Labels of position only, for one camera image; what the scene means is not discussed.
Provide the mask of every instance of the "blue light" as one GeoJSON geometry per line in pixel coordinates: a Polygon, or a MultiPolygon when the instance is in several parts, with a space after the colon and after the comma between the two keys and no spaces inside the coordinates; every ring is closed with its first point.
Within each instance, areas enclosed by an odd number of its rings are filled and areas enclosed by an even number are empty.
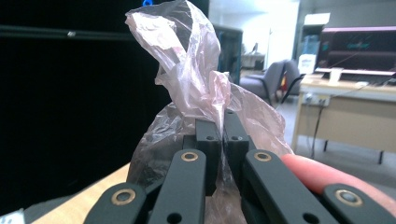
{"type": "Polygon", "coordinates": [[[152,6],[152,0],[144,0],[142,6],[143,7],[152,6]]]}

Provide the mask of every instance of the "plastic wrap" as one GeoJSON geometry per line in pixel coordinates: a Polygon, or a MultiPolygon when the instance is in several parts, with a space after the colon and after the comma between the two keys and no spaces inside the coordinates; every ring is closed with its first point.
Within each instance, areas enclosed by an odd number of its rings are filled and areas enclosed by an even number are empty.
{"type": "MultiPolygon", "coordinates": [[[[256,147],[277,155],[292,153],[284,141],[285,121],[262,99],[217,72],[220,47],[215,30],[189,1],[141,7],[126,14],[139,44],[159,63],[156,84],[172,103],[152,122],[134,151],[129,181],[148,186],[164,178],[183,136],[195,134],[195,120],[214,121],[222,135],[224,110],[238,114],[256,147]]],[[[245,223],[240,196],[224,156],[217,189],[206,198],[205,223],[245,223]]]]}

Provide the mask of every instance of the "hand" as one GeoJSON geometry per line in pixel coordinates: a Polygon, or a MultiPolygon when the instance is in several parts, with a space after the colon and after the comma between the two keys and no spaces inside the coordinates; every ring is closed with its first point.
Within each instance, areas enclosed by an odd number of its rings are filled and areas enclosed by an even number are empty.
{"type": "Polygon", "coordinates": [[[287,154],[280,158],[303,184],[317,194],[331,184],[346,184],[361,190],[396,217],[396,201],[370,184],[308,158],[287,154]]]}

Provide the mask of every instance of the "office chair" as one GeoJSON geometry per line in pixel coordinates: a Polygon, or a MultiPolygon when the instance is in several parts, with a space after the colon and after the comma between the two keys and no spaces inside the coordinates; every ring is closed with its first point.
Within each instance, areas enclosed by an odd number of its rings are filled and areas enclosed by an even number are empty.
{"type": "Polygon", "coordinates": [[[280,102],[283,104],[289,95],[299,95],[300,94],[300,83],[305,74],[300,74],[298,70],[297,62],[294,60],[285,61],[285,78],[287,91],[285,96],[280,102]]]}
{"type": "Polygon", "coordinates": [[[239,86],[251,91],[272,105],[271,96],[276,94],[284,73],[284,61],[272,63],[263,75],[242,77],[239,86]]]}

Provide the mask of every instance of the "monitor screen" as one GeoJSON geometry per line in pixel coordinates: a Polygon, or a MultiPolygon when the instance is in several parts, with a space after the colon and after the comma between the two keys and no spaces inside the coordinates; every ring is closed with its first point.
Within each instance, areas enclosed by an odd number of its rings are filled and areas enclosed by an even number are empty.
{"type": "Polygon", "coordinates": [[[396,26],[325,28],[316,72],[333,67],[367,73],[396,72],[396,26]]]}

